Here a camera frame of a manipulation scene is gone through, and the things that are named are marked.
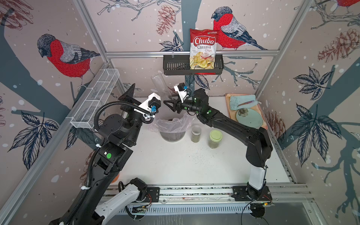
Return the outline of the short clear mung bean jar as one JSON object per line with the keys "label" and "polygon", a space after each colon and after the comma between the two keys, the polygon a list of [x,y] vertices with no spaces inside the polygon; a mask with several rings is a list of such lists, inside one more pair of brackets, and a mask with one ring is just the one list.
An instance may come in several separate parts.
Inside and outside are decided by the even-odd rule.
{"label": "short clear mung bean jar", "polygon": [[191,128],[191,141],[197,143],[200,141],[202,129],[199,125],[194,125]]}

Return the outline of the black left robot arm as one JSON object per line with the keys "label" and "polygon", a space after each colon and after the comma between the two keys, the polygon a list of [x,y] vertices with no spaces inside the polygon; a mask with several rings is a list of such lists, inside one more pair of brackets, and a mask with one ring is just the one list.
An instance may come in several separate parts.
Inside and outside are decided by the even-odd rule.
{"label": "black left robot arm", "polygon": [[51,225],[105,225],[122,209],[146,196],[147,184],[134,178],[105,203],[103,194],[133,153],[144,114],[150,114],[133,98],[135,84],[118,99],[101,106],[94,115],[94,128],[105,142],[93,153],[85,185],[67,212]]}

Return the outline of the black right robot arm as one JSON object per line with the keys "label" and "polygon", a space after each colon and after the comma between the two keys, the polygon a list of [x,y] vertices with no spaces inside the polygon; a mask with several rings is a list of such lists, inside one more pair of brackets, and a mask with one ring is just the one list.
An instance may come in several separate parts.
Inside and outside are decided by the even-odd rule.
{"label": "black right robot arm", "polygon": [[203,88],[196,90],[191,99],[178,97],[177,100],[164,100],[163,102],[173,112],[180,113],[186,110],[195,113],[202,124],[220,129],[246,145],[246,159],[251,164],[246,189],[247,196],[251,200],[258,200],[263,196],[266,187],[266,162],[271,157],[273,150],[269,134],[265,128],[253,128],[240,124],[219,110],[212,108],[209,105],[209,96]]}

